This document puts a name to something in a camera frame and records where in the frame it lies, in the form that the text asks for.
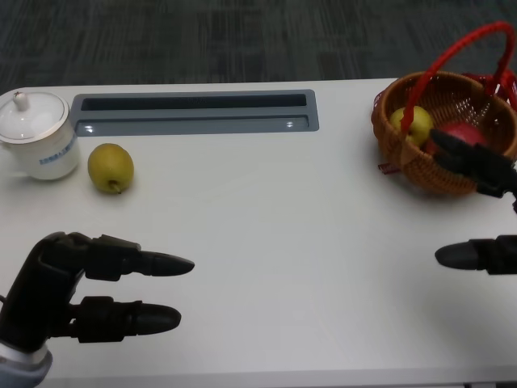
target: floor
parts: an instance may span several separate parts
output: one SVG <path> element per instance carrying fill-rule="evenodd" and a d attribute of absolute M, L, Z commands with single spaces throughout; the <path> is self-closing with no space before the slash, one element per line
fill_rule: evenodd
<path fill-rule="evenodd" d="M 516 0 L 1 0 L 0 94 L 21 86 L 398 77 Z M 489 73 L 496 36 L 448 68 Z"/>

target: red apple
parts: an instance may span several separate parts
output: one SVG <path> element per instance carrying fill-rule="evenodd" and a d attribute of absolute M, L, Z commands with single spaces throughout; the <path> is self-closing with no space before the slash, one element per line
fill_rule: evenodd
<path fill-rule="evenodd" d="M 467 123 L 449 123 L 441 127 L 445 133 L 457 137 L 467 144 L 473 146 L 474 144 L 487 145 L 486 139 L 479 129 Z M 434 155 L 438 150 L 438 146 L 430 139 L 426 143 L 426 152 Z"/>

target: wicker basket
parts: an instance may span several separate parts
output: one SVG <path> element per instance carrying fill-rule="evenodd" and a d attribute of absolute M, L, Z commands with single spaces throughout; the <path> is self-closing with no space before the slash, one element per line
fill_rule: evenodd
<path fill-rule="evenodd" d="M 506 51 L 498 70 L 486 86 L 463 75 L 437 71 L 465 45 L 493 32 L 506 33 Z M 517 156 L 517 115 L 494 95 L 514 48 L 510 24 L 497 22 L 484 26 L 452 46 L 427 72 L 399 78 L 376 99 L 372 124 L 382 154 L 414 184 L 440 194 L 464 195 L 475 191 L 476 184 L 461 175 L 444 170 L 433 158 L 406 140 L 413 121 L 413 108 L 426 109 L 435 127 L 452 122 L 468 122 L 478 127 L 489 148 L 515 159 Z M 406 107 L 401 130 L 389 123 L 398 108 Z"/>

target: pear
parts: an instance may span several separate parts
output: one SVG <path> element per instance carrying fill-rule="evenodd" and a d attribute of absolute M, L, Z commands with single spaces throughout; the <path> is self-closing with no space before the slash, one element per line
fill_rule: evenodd
<path fill-rule="evenodd" d="M 128 151 L 117 144 L 101 144 L 88 158 L 88 174 L 101 192 L 122 193 L 131 185 L 134 172 Z"/>
<path fill-rule="evenodd" d="M 401 130 L 402 117 L 404 117 L 404 108 L 397 109 L 389 118 L 391 125 L 399 131 Z M 433 126 L 431 115 L 422 107 L 414 107 L 413 122 L 410 125 L 410 131 L 407 133 L 406 139 L 417 147 L 421 147 L 429 138 L 429 133 Z"/>

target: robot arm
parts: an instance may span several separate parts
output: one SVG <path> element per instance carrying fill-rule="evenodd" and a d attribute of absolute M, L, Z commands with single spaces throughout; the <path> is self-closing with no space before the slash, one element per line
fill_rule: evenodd
<path fill-rule="evenodd" d="M 468 145 L 436 129 L 431 130 L 431 138 L 440 148 L 435 161 L 441 167 L 472 179 L 480 194 L 502 198 L 511 192 L 517 199 L 517 171 L 509 158 L 483 145 Z M 514 211 L 517 213 L 517 201 Z M 444 267 L 514 275 L 517 274 L 517 236 L 460 242 L 438 249 L 435 256 Z"/>
<path fill-rule="evenodd" d="M 167 306 L 118 303 L 110 297 L 85 297 L 80 305 L 70 305 L 83 275 L 118 281 L 132 272 L 175 276 L 193 268 L 189 260 L 141 251 L 138 244 L 105 235 L 58 232 L 42 239 L 0 301 L 0 386 L 40 384 L 52 364 L 45 346 L 51 337 L 119 342 L 126 335 L 162 333 L 179 325 L 181 314 Z"/>

